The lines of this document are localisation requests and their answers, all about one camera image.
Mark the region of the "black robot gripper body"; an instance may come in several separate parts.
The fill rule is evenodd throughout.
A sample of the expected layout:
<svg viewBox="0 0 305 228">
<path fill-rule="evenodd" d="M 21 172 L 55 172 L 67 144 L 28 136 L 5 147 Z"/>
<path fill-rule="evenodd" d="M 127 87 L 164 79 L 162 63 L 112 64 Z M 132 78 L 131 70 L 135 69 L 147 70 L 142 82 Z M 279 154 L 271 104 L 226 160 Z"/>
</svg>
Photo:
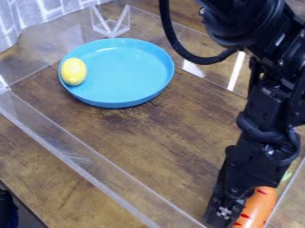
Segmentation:
<svg viewBox="0 0 305 228">
<path fill-rule="evenodd" d="M 249 198 L 259 186 L 277 188 L 290 163 L 299 155 L 299 138 L 277 137 L 270 141 L 241 136 L 225 150 L 215 194 L 222 200 Z"/>
</svg>

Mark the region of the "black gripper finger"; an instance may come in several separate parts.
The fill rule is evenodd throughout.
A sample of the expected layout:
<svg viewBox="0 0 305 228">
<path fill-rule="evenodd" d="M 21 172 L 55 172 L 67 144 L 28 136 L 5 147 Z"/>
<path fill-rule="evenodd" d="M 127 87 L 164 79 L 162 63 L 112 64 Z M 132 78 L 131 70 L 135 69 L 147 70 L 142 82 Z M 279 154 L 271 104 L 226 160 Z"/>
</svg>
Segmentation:
<svg viewBox="0 0 305 228">
<path fill-rule="evenodd" d="M 203 213 L 203 221 L 209 228 L 233 228 L 245 209 L 247 198 L 254 194 L 250 191 L 241 199 L 227 200 L 223 188 L 214 186 L 213 195 Z"/>
</svg>

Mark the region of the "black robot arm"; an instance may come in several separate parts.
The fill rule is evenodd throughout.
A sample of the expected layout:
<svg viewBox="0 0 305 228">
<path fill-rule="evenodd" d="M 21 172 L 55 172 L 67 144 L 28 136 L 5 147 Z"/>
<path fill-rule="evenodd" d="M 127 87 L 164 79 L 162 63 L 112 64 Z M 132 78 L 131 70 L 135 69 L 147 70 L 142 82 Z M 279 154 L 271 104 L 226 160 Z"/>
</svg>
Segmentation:
<svg viewBox="0 0 305 228">
<path fill-rule="evenodd" d="M 305 20 L 285 0 L 202 0 L 203 22 L 223 47 L 253 56 L 238 142 L 225 150 L 203 220 L 231 228 L 259 186 L 278 187 L 299 155 L 294 127 L 305 124 Z"/>
</svg>

